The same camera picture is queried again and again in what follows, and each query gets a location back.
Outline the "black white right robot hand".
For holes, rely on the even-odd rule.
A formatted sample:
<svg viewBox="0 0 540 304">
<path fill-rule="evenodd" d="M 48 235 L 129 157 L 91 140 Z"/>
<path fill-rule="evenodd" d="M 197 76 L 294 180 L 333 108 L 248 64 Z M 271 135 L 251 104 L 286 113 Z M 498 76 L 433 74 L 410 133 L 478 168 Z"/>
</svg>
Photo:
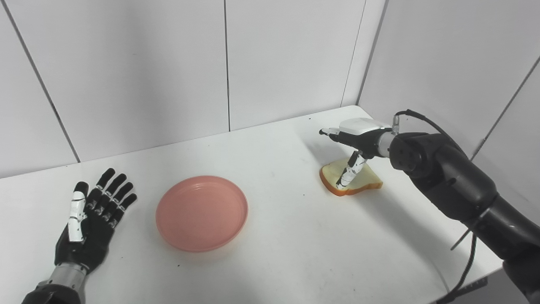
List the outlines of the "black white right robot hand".
<svg viewBox="0 0 540 304">
<path fill-rule="evenodd" d="M 320 135 L 354 149 L 351 157 L 326 164 L 319 171 L 325 187 L 337 196 L 353 195 L 367 189 L 379 189 L 383 183 L 368 168 L 375 157 L 389 158 L 393 129 L 373 119 L 357 118 L 342 121 L 338 128 L 322 128 Z"/>
</svg>

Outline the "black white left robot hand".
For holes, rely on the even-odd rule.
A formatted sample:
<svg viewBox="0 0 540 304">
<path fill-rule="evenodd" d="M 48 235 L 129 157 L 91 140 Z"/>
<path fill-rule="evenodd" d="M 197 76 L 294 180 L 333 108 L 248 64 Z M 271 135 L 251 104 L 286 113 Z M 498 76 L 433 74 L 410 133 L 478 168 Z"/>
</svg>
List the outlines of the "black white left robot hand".
<svg viewBox="0 0 540 304">
<path fill-rule="evenodd" d="M 79 181 L 73 190 L 68 222 L 56 246 L 54 265 L 77 264 L 87 274 L 101 265 L 116 227 L 137 200 L 124 173 L 108 168 L 93 188 Z"/>
</svg>

